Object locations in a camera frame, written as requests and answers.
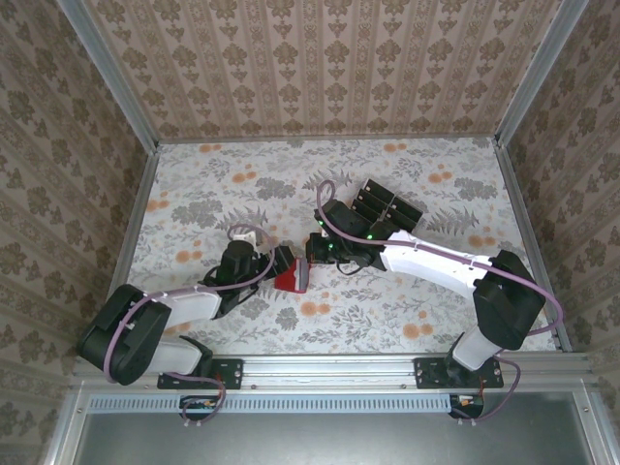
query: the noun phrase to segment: red object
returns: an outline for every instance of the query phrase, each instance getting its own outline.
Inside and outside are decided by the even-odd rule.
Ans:
[[[295,259],[293,265],[275,277],[273,287],[289,293],[305,294],[308,289],[310,266],[306,259]]]

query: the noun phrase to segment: black mounting plate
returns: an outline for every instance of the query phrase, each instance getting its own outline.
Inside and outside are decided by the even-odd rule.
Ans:
[[[243,381],[242,358],[214,358],[211,363],[211,369],[207,375],[208,378],[221,381],[228,390],[241,389],[241,382]],[[178,380],[172,376],[163,374],[157,379],[157,388],[196,390],[212,389],[215,388],[215,386],[210,383]]]
[[[418,389],[480,389],[481,382],[485,389],[504,387],[504,378],[502,377],[500,362],[495,358],[487,360],[484,365],[475,372],[475,375],[478,376],[474,376],[473,373],[473,376],[463,385],[457,385],[453,379],[448,376],[446,358],[442,356],[415,358],[414,369]]]

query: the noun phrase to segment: gray panel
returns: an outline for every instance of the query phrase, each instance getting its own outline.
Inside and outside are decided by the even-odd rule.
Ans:
[[[500,396],[488,396],[495,399]],[[571,394],[518,394],[475,427],[447,415],[94,415],[76,464],[588,464]]]

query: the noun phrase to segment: floral tablecloth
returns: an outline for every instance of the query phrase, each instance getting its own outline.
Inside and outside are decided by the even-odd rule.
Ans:
[[[317,185],[349,202],[368,177],[424,211],[415,234],[453,249],[526,260],[490,139],[308,140],[176,144],[160,162],[129,282],[147,292],[194,284],[216,265],[235,223],[262,226],[303,255],[318,226]],[[476,321],[460,295],[374,269],[313,267],[306,294],[262,286],[216,321],[174,328],[216,354],[443,352]],[[553,351],[546,335],[527,351]]]

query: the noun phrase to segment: patterned wallpaper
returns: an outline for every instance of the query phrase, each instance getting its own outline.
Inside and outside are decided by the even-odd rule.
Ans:
[[[492,134],[560,0],[86,0],[163,140]]]
[[[620,425],[620,2],[590,1],[509,151],[574,348]]]
[[[55,2],[0,2],[0,463],[35,463],[145,153]]]

